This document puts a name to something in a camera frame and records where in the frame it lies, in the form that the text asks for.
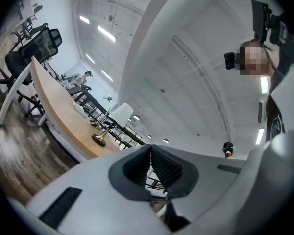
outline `ceiling vent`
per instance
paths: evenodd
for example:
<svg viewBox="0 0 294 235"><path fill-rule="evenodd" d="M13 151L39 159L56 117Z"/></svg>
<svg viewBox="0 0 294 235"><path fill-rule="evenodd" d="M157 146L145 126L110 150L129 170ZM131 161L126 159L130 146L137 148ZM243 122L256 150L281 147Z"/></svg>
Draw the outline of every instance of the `ceiling vent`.
<svg viewBox="0 0 294 235"><path fill-rule="evenodd" d="M266 100L265 96L260 97L258 100L258 123L266 121L267 112L266 112Z"/></svg>

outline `lamp base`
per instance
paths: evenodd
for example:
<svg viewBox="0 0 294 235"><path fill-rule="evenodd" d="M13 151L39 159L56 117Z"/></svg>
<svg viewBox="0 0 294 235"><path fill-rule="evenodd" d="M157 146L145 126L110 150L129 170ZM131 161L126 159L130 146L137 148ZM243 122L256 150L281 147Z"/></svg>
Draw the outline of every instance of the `lamp base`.
<svg viewBox="0 0 294 235"><path fill-rule="evenodd" d="M92 134L92 139L95 141L96 144L100 145L101 147L106 146L106 141L105 140L100 140L99 135Z"/></svg>

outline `desk lamp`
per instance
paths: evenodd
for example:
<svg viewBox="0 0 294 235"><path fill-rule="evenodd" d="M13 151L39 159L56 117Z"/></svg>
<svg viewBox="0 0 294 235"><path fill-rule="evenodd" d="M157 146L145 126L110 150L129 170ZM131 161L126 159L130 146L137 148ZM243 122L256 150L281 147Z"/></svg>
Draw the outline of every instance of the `desk lamp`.
<svg viewBox="0 0 294 235"><path fill-rule="evenodd" d="M110 118L112 118L119 126L125 127L129 117L133 114L133 108L128 105L127 103L122 104L120 107L115 109L112 113L109 114ZM107 135L108 131L114 128L114 124L108 127L101 135L92 135L92 139L95 141L96 144L105 147L106 142L104 140L105 136Z"/></svg>

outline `chair backrest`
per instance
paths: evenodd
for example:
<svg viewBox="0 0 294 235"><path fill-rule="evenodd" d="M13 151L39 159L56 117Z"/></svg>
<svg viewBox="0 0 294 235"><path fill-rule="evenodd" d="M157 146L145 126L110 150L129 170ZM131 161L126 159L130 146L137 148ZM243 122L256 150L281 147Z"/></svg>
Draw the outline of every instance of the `chair backrest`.
<svg viewBox="0 0 294 235"><path fill-rule="evenodd" d="M39 63L56 55L58 47L62 44L62 38L58 29L43 29L29 43L19 48L18 52L26 64L31 62L34 56Z"/></svg>

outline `white lampshade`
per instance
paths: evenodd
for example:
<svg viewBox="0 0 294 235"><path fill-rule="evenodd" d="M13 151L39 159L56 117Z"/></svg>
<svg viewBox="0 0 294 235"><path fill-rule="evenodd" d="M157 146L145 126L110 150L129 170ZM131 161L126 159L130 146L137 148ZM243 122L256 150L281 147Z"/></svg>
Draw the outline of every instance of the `white lampshade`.
<svg viewBox="0 0 294 235"><path fill-rule="evenodd" d="M119 126L125 127L128 119L133 114L134 110L127 103L120 105L112 113L109 114L109 117L112 118Z"/></svg>

